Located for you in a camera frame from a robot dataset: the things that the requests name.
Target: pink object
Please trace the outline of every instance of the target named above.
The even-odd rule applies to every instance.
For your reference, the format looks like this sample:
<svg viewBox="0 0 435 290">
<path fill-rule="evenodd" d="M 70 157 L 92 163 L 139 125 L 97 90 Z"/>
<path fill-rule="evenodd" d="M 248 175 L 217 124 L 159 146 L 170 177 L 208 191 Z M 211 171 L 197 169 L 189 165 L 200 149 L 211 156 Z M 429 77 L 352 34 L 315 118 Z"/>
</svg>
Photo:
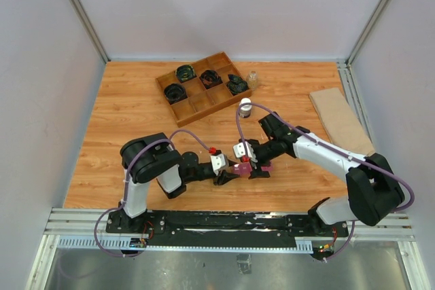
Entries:
<svg viewBox="0 0 435 290">
<path fill-rule="evenodd" d="M 262 166 L 261 171 L 272 171 L 272 164 L 270 166 Z"/>
<path fill-rule="evenodd" d="M 235 164 L 232 167 L 232 172 L 238 175 L 248 175 L 249 173 L 251 173 L 251 171 L 252 171 L 252 167 L 249 162 Z"/>
</svg>

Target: wooden floor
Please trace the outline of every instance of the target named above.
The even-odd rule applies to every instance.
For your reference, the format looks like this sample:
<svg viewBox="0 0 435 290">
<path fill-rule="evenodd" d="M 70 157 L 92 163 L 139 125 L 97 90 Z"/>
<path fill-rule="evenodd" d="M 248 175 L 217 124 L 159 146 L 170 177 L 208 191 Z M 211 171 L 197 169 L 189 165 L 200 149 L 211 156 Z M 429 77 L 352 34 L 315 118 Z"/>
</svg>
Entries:
<svg viewBox="0 0 435 290">
<path fill-rule="evenodd" d="M 154 79 L 178 67 L 180 62 L 110 62 L 95 102 L 88 131 L 71 182 L 65 207 L 109 208 L 122 197 L 124 184 L 119 154 L 127 141 L 164 132 L 177 126 Z M 294 125 L 328 137 L 309 100 L 309 93 L 324 88 L 341 88 L 334 63 L 322 62 L 236 62 L 242 75 L 256 70 L 261 86 L 251 99 L 275 110 Z M 209 115 L 185 128 L 195 132 L 208 146 L 217 147 L 235 160 L 232 146 L 239 135 L 234 121 L 237 105 Z M 242 120 L 247 138 L 266 140 L 258 119 L 266 112 L 253 108 Z M 195 151 L 200 162 L 208 153 L 187 134 L 174 143 L 180 153 Z M 188 184 L 180 197 L 168 200 L 152 181 L 147 203 L 150 209 L 224 211 L 306 211 L 325 197 L 342 196 L 345 184 L 320 167 L 289 156 L 273 160 L 270 179 L 236 179 L 224 186 L 211 180 Z"/>
</svg>

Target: black cable coil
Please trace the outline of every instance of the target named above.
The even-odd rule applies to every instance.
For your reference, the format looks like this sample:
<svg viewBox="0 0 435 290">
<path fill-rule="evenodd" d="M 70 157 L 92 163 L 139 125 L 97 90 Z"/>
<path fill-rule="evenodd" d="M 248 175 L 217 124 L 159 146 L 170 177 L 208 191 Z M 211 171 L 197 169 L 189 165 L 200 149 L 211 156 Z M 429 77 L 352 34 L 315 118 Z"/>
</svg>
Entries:
<svg viewBox="0 0 435 290">
<path fill-rule="evenodd" d="M 222 84 L 222 78 L 218 73 L 216 73 L 216 71 L 212 71 L 211 69 L 207 69 L 202 73 L 199 79 L 202 81 L 206 89 Z"/>
<path fill-rule="evenodd" d="M 196 77 L 195 70 L 190 65 L 183 65 L 177 68 L 175 74 L 181 83 Z"/>
<path fill-rule="evenodd" d="M 163 92 L 170 105 L 188 98 L 186 89 L 180 84 L 171 84 L 164 88 Z"/>
<path fill-rule="evenodd" d="M 228 78 L 230 81 L 228 82 L 227 86 L 232 95 L 237 95 L 248 89 L 247 82 L 244 81 L 242 77 L 228 74 Z"/>
</svg>

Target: metal frame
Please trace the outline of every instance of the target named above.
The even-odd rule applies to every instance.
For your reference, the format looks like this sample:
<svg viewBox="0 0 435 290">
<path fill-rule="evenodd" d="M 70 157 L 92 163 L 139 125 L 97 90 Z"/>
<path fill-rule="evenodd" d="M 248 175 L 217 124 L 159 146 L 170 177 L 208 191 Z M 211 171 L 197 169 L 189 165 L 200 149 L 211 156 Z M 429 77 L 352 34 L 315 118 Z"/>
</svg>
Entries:
<svg viewBox="0 0 435 290">
<path fill-rule="evenodd" d="M 52 209 L 44 232 L 37 257 L 33 264 L 26 289 L 43 289 L 53 264 L 54 253 L 59 249 L 98 249 L 93 238 L 93 229 L 97 219 L 105 210 L 100 209 Z M 303 213 L 269 213 L 276 215 Z M 98 234 L 108 249 L 128 249 L 131 238 L 138 234 L 108 234 L 105 232 L 107 216 L 102 218 Z M 250 249 L 250 248 L 205 248 L 205 247 L 168 247 L 149 246 L 147 251 L 212 251 L 233 253 L 312 253 L 312 242 L 330 240 L 328 237 L 295 237 L 294 249 Z M 415 237 L 408 216 L 394 213 L 384 218 L 376 227 L 368 227 L 357 221 L 351 243 L 360 241 L 397 242 L 400 248 L 404 269 L 412 289 L 430 289 Z"/>
<path fill-rule="evenodd" d="M 89 17 L 84 10 L 80 0 L 70 0 L 79 19 L 81 20 L 86 32 L 91 38 L 97 52 L 105 63 L 110 58 L 105 51 L 101 40 L 99 39 Z M 337 63 L 338 72 L 343 84 L 347 102 L 357 115 L 363 128 L 368 136 L 370 125 L 362 102 L 358 96 L 358 87 L 353 80 L 352 64 L 357 58 L 360 50 L 366 43 L 369 35 L 372 33 L 382 13 L 385 11 L 390 0 L 380 0 L 368 20 L 364 30 L 361 32 L 357 42 L 350 52 L 347 60 Z M 94 209 L 53 209 L 48 220 L 37 256 L 35 258 L 26 289 L 43 289 L 46 285 L 50 268 L 52 267 L 54 254 L 57 248 L 97 248 L 93 240 L 93 227 L 103 210 Z M 107 248 L 125 248 L 126 244 L 132 237 L 138 237 L 137 234 L 106 234 L 105 217 L 98 228 L 98 233 L 104 237 L 103 244 Z M 311 242 L 316 240 L 329 240 L 329 238 L 318 237 L 297 237 L 298 246 L 295 249 L 286 251 L 288 253 L 308 253 L 312 251 Z M 425 268 L 418 251 L 417 243 L 413 231 L 409 224 L 406 214 L 391 214 L 384 218 L 376 227 L 368 227 L 360 222 L 356 222 L 355 233 L 352 242 L 356 241 L 394 241 L 398 243 L 400 254 L 402 256 L 403 267 L 408 276 L 408 281 L 412 289 L 430 289 L 430 283 L 425 273 Z M 163 251 L 236 251 L 246 252 L 249 249 L 205 249 L 189 248 L 182 249 L 177 247 L 159 247 L 147 248 L 146 250 L 163 250 Z M 260 250 L 268 253 L 273 252 L 270 249 Z"/>
<path fill-rule="evenodd" d="M 103 44 L 100 41 L 100 38 L 97 35 L 97 32 L 95 31 L 92 23 L 89 20 L 88 15 L 86 14 L 86 11 L 83 8 L 83 5 L 80 0 L 70 0 L 71 5 L 74 7 L 75 12 L 77 13 L 78 18 L 83 24 L 84 29 L 88 33 L 88 36 L 92 43 L 94 44 L 95 49 L 100 54 L 101 59 L 103 59 L 104 63 L 107 63 L 110 61 L 109 56 L 107 55 L 107 52 L 104 49 Z"/>
<path fill-rule="evenodd" d="M 387 7 L 389 1 L 390 0 L 379 0 L 374 12 L 372 13 L 372 16 L 368 19 L 366 26 L 362 30 L 360 36 L 358 37 L 358 40 L 356 41 L 356 44 L 354 45 L 348 59 L 346 60 L 347 65 L 352 65 L 352 63 L 355 61 L 358 53 L 362 49 L 363 45 L 366 43 L 368 36 L 371 34 L 382 13 L 385 11 L 385 8 Z"/>
</svg>

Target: white wall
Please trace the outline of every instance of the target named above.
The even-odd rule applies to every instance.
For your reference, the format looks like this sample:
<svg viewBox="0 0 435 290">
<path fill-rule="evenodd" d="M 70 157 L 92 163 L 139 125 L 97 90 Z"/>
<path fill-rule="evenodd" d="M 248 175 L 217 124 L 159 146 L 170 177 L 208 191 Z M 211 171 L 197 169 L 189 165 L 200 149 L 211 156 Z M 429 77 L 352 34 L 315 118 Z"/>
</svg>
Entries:
<svg viewBox="0 0 435 290">
<path fill-rule="evenodd" d="M 0 0 L 0 288 L 24 289 L 103 62 L 68 0 Z"/>
<path fill-rule="evenodd" d="M 434 0 L 391 0 L 353 65 L 375 147 L 415 190 L 409 213 L 433 285 L 434 59 Z"/>
<path fill-rule="evenodd" d="M 345 58 L 378 0 L 81 0 L 112 59 Z"/>
</svg>

